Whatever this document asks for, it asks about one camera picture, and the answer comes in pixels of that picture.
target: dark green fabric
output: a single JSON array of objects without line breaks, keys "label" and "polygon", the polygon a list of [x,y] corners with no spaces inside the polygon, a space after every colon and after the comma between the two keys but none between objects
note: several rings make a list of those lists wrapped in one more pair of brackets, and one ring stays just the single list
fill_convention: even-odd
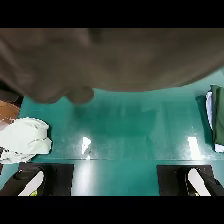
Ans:
[{"label": "dark green fabric", "polygon": [[224,145],[224,88],[212,85],[213,142]]}]

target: folded cloth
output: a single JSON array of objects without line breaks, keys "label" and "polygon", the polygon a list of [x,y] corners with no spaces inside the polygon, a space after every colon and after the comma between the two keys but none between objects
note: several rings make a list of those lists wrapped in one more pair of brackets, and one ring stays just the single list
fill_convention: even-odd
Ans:
[{"label": "folded cloth", "polygon": [[213,142],[224,145],[224,88],[212,85]]},{"label": "folded cloth", "polygon": [[36,154],[48,154],[51,140],[47,137],[49,126],[35,118],[20,118],[0,131],[3,152],[0,163],[27,162]]},{"label": "folded cloth", "polygon": [[[211,129],[213,130],[213,124],[212,124],[213,111],[212,111],[212,92],[211,91],[209,91],[206,94],[206,111],[207,111],[209,125],[210,125]],[[224,146],[215,144],[215,151],[216,152],[224,152]]]}]

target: crumpled white cloth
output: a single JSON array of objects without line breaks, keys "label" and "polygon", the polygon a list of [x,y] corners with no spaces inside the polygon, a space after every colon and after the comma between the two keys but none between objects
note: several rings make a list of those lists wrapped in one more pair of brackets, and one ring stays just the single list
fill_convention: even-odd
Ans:
[{"label": "crumpled white cloth", "polygon": [[0,163],[27,162],[36,154],[48,154],[52,141],[47,137],[49,125],[35,118],[20,118],[0,131],[4,148]]},{"label": "crumpled white cloth", "polygon": [[[206,94],[206,110],[207,110],[207,116],[208,116],[208,122],[209,125],[212,128],[212,92],[208,92]],[[224,146],[215,144],[215,151],[216,152],[224,152]]]}]

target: teal table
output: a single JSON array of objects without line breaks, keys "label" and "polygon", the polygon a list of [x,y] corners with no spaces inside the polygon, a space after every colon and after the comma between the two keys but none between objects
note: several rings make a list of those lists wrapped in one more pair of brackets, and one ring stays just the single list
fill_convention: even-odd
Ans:
[{"label": "teal table", "polygon": [[224,154],[213,150],[205,111],[211,84],[224,86],[223,70],[181,88],[96,89],[84,105],[25,98],[19,117],[51,126],[52,151],[33,162],[74,163],[73,195],[158,195],[158,164],[210,164],[224,185]]}]

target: white cloth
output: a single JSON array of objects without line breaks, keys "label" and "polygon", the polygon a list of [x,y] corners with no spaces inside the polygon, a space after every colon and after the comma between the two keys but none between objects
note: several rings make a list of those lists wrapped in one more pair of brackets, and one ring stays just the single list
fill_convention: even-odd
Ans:
[{"label": "white cloth", "polygon": [[[208,122],[213,130],[212,127],[212,92],[208,92],[206,94],[206,110],[207,110],[207,116],[208,116]],[[215,144],[215,151],[216,152],[224,152],[224,146]]]},{"label": "white cloth", "polygon": [[20,118],[0,131],[0,157],[2,164],[27,162],[36,154],[48,154],[51,140],[47,137],[49,126],[35,118]]}]

